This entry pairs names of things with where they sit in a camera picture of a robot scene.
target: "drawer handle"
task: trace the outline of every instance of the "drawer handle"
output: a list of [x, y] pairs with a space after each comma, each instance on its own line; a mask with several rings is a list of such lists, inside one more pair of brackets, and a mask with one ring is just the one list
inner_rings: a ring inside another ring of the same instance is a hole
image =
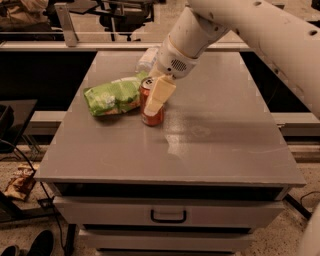
[[150, 214], [150, 217], [151, 217], [151, 220], [153, 222], [156, 222], [156, 223], [174, 223], [174, 224], [178, 224], [178, 223], [183, 223], [187, 220], [187, 211], [184, 210], [183, 213], [182, 213], [182, 219], [180, 220], [161, 220], [161, 219], [157, 219], [154, 217], [154, 210], [151, 210], [151, 214]]

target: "chip bag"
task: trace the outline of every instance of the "chip bag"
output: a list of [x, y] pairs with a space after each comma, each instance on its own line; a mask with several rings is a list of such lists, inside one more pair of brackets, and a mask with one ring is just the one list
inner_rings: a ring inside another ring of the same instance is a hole
[[126, 113], [140, 106], [139, 87], [147, 77], [145, 71], [83, 90], [84, 98], [92, 116]]

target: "gray tabletop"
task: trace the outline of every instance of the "gray tabletop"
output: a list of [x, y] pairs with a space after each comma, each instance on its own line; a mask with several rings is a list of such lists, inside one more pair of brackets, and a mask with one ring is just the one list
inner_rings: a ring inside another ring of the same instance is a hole
[[303, 185], [304, 178], [236, 52], [206, 52], [158, 127], [139, 111], [93, 118], [82, 90], [134, 75], [142, 52], [99, 52], [36, 179], [135, 184]]

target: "black shoe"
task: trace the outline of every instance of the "black shoe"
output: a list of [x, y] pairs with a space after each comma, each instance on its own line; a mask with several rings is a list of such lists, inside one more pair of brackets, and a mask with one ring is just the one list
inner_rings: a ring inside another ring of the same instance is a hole
[[53, 245], [54, 237], [52, 232], [44, 230], [33, 241], [27, 256], [50, 256]]
[[20, 255], [20, 250], [17, 245], [12, 245], [7, 247], [1, 256], [19, 256]]

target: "floor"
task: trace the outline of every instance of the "floor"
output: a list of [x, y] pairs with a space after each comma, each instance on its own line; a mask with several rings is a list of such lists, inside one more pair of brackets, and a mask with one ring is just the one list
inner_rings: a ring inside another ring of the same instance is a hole
[[[310, 8], [311, 0], [284, 0], [281, 1], [286, 5], [285, 10], [307, 20], [317, 20], [318, 11]], [[161, 42], [167, 33], [168, 28], [174, 24], [178, 18], [178, 13], [182, 10], [185, 4], [184, 0], [167, 0], [166, 5], [157, 5], [155, 10], [156, 21], [153, 24], [148, 24], [134, 34], [133, 39], [140, 38], [143, 42]], [[94, 16], [79, 16], [72, 15], [75, 24], [75, 29], [80, 34], [82, 41], [110, 41], [110, 35], [103, 31], [99, 25], [98, 18]], [[117, 36], [117, 41], [125, 41], [124, 37]], [[30, 154], [28, 147], [20, 145], [19, 148], [27, 155]], [[43, 154], [47, 149], [47, 145], [41, 146], [41, 153], [37, 156], [36, 162], [40, 162]], [[307, 195], [312, 191], [319, 191], [320, 187], [320, 148], [316, 146], [298, 146], [291, 147], [297, 159], [298, 168], [303, 173], [307, 185], [303, 188], [293, 189], [290, 194], [299, 200], [302, 196]], [[12, 173], [16, 171], [20, 160], [2, 159], [0, 155], [0, 190], [4, 191], [12, 177]], [[16, 205], [22, 209], [39, 207], [38, 199], [45, 198], [45, 194], [41, 186], [36, 183], [30, 196], [25, 202], [14, 201]], [[312, 211], [320, 201], [320, 194], [314, 193], [307, 196], [303, 200], [304, 206]], [[59, 217], [62, 226], [62, 243], [65, 242], [67, 223]], [[299, 241], [306, 228], [307, 221], [300, 213], [285, 203], [285, 210], [266, 228], [258, 229], [254, 233], [255, 242], [245, 251], [239, 252], [237, 256], [274, 256], [296, 255]], [[29, 221], [19, 221], [14, 223], [0, 224], [0, 253], [9, 245], [17, 244], [20, 248], [28, 250], [33, 239], [43, 229], [51, 229], [55, 235], [56, 243], [54, 247], [54, 256], [62, 256], [61, 241], [59, 227], [53, 217], [34, 219]], [[75, 238], [74, 256], [78, 255], [97, 255], [95, 249], [87, 248]]]

